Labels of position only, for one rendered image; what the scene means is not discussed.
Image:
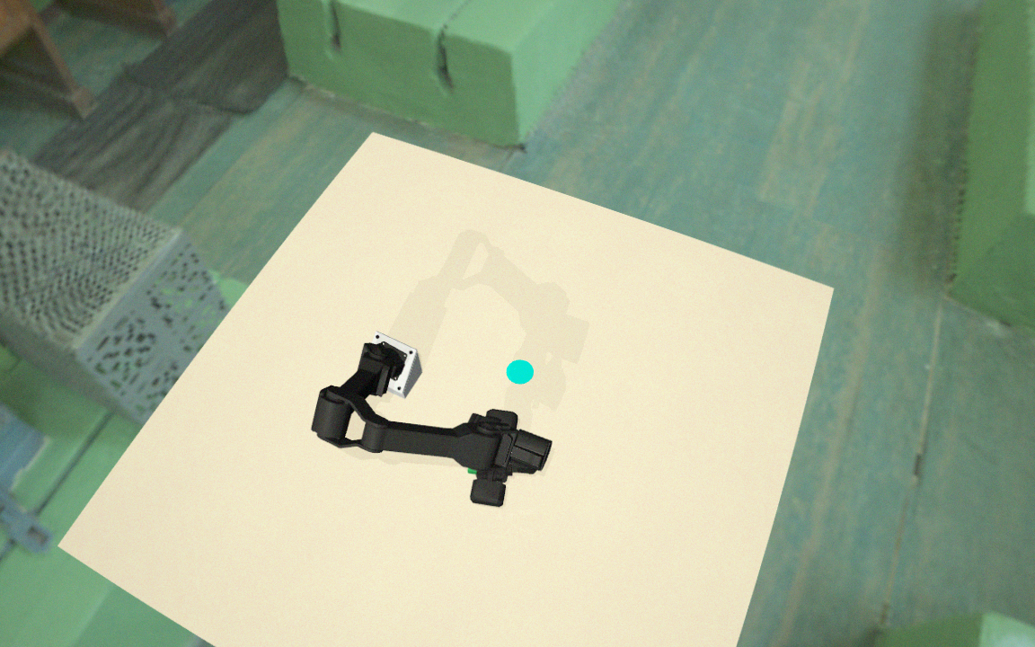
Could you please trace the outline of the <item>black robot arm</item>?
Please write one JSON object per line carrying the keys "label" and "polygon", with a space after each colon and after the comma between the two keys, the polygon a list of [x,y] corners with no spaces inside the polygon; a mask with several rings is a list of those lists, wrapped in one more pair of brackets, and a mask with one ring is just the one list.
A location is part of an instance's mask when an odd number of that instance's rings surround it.
{"label": "black robot arm", "polygon": [[[452,458],[476,472],[505,471],[505,476],[542,472],[552,440],[533,431],[511,429],[500,418],[472,413],[468,422],[444,429],[387,421],[376,414],[366,399],[386,394],[390,378],[398,380],[407,357],[387,342],[363,344],[356,374],[342,386],[326,386],[319,393],[312,421],[316,437],[336,448]],[[365,422],[361,439],[345,438],[354,411]]]}

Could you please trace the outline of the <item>cyan circle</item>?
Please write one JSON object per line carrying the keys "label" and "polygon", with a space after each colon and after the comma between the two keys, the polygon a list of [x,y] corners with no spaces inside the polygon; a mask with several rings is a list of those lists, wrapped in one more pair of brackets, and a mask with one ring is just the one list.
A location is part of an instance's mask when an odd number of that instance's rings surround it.
{"label": "cyan circle", "polygon": [[507,378],[513,384],[528,384],[533,378],[534,369],[528,361],[515,360],[507,366]]}

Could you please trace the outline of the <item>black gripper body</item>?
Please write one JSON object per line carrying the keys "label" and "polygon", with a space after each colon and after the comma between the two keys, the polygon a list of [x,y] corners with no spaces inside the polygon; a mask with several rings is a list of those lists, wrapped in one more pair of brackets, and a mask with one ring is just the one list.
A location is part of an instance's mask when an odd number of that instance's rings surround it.
{"label": "black gripper body", "polygon": [[[518,429],[518,415],[513,411],[502,411],[491,409],[486,411],[486,417],[500,418],[508,423],[511,429]],[[500,507],[504,505],[506,484],[501,483],[504,479],[505,471],[482,472],[483,479],[473,479],[471,491],[471,501],[483,505],[494,505]]]}

